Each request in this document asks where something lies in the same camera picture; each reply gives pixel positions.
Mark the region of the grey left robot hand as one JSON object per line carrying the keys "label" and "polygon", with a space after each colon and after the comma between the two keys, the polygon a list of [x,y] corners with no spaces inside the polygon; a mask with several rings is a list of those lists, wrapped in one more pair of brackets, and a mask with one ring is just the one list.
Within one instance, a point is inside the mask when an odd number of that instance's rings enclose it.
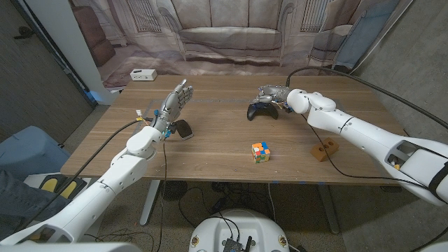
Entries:
{"label": "grey left robot hand", "polygon": [[165,132],[169,125],[181,114],[183,107],[193,96],[193,87],[186,85],[187,80],[183,79],[167,98],[162,102],[158,115],[150,124],[161,133]]}

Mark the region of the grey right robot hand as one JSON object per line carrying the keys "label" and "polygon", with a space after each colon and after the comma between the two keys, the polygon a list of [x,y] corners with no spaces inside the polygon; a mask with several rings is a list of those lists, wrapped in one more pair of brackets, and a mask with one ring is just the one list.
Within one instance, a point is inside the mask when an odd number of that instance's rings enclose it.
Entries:
{"label": "grey right robot hand", "polygon": [[256,103],[274,103],[283,109],[287,109],[287,96],[292,91],[289,87],[281,85],[264,85],[258,88],[259,93],[252,101]]}

